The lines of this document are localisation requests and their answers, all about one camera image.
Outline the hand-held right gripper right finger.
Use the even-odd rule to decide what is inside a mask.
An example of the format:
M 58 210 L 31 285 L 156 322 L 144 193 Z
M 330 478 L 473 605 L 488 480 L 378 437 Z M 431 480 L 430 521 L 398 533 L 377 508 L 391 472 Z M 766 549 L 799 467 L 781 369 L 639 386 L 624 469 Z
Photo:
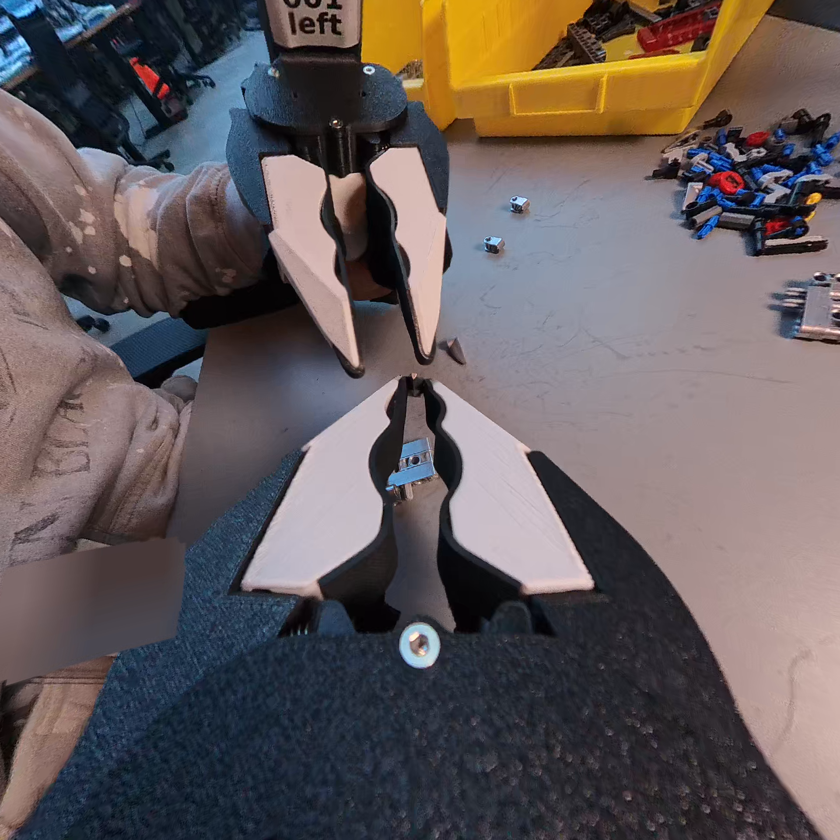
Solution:
M 447 487 L 437 567 L 448 595 L 556 595 L 595 587 L 531 449 L 440 381 L 423 384 Z

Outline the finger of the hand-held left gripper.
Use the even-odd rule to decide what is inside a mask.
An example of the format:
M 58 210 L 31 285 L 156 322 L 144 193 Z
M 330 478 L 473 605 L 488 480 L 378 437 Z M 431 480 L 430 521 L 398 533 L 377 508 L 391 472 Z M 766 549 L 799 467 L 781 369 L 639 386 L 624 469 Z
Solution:
M 391 147 L 366 166 L 367 263 L 373 279 L 395 292 L 418 363 L 437 348 L 447 240 L 417 147 Z
M 329 177 L 321 166 L 293 154 L 260 162 L 269 206 L 269 243 L 305 309 L 352 377 L 364 364 L 340 237 L 324 223 L 331 208 Z

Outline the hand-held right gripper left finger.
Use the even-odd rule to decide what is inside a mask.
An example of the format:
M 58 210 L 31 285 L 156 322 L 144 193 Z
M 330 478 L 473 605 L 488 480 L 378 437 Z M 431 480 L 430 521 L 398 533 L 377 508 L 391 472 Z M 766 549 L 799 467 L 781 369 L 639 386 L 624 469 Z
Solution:
M 402 451 L 406 399 L 396 377 L 304 445 L 245 567 L 244 592 L 385 595 L 396 572 L 385 485 Z

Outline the large silver beam assembly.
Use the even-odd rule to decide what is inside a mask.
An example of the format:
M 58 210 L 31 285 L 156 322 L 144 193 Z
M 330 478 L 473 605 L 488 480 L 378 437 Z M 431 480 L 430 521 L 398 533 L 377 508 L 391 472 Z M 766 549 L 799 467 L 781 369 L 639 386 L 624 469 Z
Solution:
M 395 502 L 413 499 L 413 489 L 437 477 L 434 454 L 427 437 L 407 442 L 402 447 L 397 469 L 392 472 L 386 491 Z

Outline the person's left forearm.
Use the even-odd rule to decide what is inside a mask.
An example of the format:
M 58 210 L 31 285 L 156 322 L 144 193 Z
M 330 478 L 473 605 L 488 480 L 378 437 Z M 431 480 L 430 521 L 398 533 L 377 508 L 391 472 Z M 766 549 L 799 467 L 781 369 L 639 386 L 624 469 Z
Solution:
M 54 268 L 69 298 L 102 314 L 166 312 L 213 329 L 300 305 L 269 254 L 263 225 L 242 203 L 225 164 L 189 175 L 78 152 L 79 267 Z

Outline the grey desk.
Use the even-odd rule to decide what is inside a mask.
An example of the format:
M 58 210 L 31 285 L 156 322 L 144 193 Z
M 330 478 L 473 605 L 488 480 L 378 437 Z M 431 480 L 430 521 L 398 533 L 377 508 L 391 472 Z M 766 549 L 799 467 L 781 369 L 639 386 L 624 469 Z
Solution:
M 838 32 L 768 16 L 700 111 L 756 130 L 838 121 Z M 838 271 L 838 203 L 811 255 L 753 257 L 681 227 L 663 138 L 446 132 L 454 247 L 439 349 L 363 310 L 349 378 L 297 310 L 211 333 L 171 531 L 189 544 L 385 381 L 432 375 L 541 450 L 639 541 L 688 604 L 773 769 L 838 838 L 838 346 L 785 338 L 775 295 Z M 510 211 L 525 196 L 524 214 Z M 485 251 L 501 237 L 499 255 Z

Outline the yellow plastic bin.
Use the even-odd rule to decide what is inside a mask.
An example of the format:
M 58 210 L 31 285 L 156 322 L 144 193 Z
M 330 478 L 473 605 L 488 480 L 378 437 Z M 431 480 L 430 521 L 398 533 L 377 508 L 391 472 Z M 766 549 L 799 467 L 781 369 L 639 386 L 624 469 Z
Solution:
M 722 2 L 705 50 L 535 70 L 589 2 L 422 2 L 423 88 L 440 129 L 483 137 L 675 134 L 688 127 L 771 6 Z
M 412 63 L 422 65 L 418 78 L 405 77 L 410 102 L 421 102 L 440 130 L 456 120 L 450 85 L 444 1 L 365 1 L 362 58 L 399 76 Z

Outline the orange object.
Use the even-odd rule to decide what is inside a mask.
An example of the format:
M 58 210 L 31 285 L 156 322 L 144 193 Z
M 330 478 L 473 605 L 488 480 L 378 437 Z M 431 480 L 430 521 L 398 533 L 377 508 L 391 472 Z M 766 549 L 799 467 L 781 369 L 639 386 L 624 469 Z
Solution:
M 156 97 L 161 102 L 169 97 L 171 93 L 170 86 L 154 69 L 144 64 L 137 56 L 131 56 L 129 63 L 150 95 Z

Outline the heap of dark brick parts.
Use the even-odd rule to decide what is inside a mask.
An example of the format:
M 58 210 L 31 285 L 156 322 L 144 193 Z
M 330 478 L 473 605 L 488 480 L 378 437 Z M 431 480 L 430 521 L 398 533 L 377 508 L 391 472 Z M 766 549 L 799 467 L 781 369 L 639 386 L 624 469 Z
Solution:
M 606 44 L 633 35 L 645 20 L 629 2 L 593 2 L 532 68 L 551 70 L 606 62 Z

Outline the person's torso in grey hoodie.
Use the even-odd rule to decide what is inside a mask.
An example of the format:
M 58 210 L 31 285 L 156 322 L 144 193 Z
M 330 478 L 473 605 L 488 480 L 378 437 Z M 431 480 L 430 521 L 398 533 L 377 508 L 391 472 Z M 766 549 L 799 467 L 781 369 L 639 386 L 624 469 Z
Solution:
M 83 149 L 6 91 L 1 122 L 5 575 L 79 547 L 161 537 L 196 384 L 135 382 L 77 325 L 54 268 L 79 267 L 72 253 L 91 207 L 75 187 L 87 180 Z

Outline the red printed panel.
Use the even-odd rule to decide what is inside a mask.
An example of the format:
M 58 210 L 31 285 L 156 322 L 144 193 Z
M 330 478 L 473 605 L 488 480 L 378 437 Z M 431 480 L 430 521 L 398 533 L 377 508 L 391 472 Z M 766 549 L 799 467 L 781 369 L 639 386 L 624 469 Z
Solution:
M 659 53 L 698 38 L 706 43 L 716 26 L 721 10 L 721 1 L 677 3 L 674 13 L 668 17 L 641 28 L 637 32 L 637 44 L 645 54 Z

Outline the pile of small brick parts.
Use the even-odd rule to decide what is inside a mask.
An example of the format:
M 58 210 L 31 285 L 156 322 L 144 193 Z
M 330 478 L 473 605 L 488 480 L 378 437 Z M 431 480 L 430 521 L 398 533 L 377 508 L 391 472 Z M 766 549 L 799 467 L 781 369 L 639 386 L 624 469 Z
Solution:
M 670 141 L 649 177 L 680 185 L 679 214 L 694 239 L 725 229 L 754 256 L 821 253 L 829 238 L 812 231 L 813 218 L 839 195 L 832 125 L 830 112 L 799 108 L 748 132 L 723 109 Z

